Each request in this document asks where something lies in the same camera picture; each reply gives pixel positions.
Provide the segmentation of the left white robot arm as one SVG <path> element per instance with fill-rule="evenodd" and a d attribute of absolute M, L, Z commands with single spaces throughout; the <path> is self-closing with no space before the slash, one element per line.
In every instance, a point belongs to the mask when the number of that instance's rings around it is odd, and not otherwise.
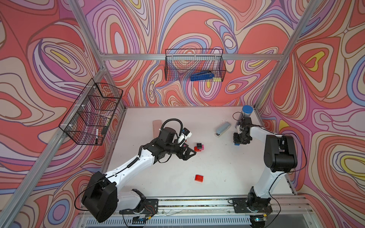
<path fill-rule="evenodd" d="M 80 194 L 81 203 L 97 222 L 102 223 L 115 212 L 144 209 L 145 196 L 137 189 L 123 192 L 124 186 L 141 171 L 159 162 L 165 155 L 176 155 L 187 161 L 196 152 L 186 144 L 192 133 L 183 128 L 180 134 L 170 127 L 160 130 L 157 138 L 140 146 L 138 154 L 121 166 L 107 172 L 96 172 Z"/>

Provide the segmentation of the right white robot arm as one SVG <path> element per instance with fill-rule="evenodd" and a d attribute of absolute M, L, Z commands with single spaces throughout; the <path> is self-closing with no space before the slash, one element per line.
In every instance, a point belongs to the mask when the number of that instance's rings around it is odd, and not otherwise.
<path fill-rule="evenodd" d="M 301 142 L 295 134 L 276 134 L 260 125 L 252 123 L 251 118 L 237 120 L 236 132 L 233 134 L 235 145 L 250 144 L 253 139 L 265 144 L 263 160 L 264 171 L 258 182 L 251 187 L 246 198 L 231 198 L 228 202 L 235 213 L 272 213 L 272 192 L 278 182 L 287 173 L 299 172 L 297 169 L 298 152 L 296 141 Z"/>

